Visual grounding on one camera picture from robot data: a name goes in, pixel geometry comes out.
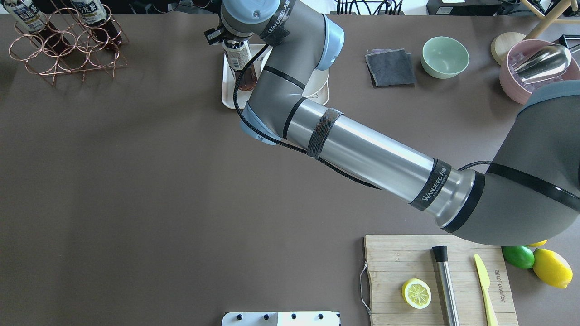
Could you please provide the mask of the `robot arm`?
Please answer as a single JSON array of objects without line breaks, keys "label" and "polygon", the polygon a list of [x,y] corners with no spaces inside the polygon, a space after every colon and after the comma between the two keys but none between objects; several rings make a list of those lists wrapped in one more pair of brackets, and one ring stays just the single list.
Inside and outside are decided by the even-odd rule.
[{"label": "robot arm", "polygon": [[296,0],[224,0],[219,16],[228,35],[256,35],[273,48],[241,113],[251,137],[271,145],[289,140],[475,243],[534,243],[578,219],[578,80],[534,92],[485,173],[456,170],[302,96],[313,70],[329,68],[344,43],[344,31],[327,16]]}]

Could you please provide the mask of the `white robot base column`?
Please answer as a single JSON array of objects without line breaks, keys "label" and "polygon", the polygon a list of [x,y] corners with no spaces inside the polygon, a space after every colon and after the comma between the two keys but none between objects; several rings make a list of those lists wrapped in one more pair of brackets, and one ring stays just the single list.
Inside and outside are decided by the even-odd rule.
[{"label": "white robot base column", "polygon": [[341,326],[339,312],[329,310],[230,312],[222,326]]}]

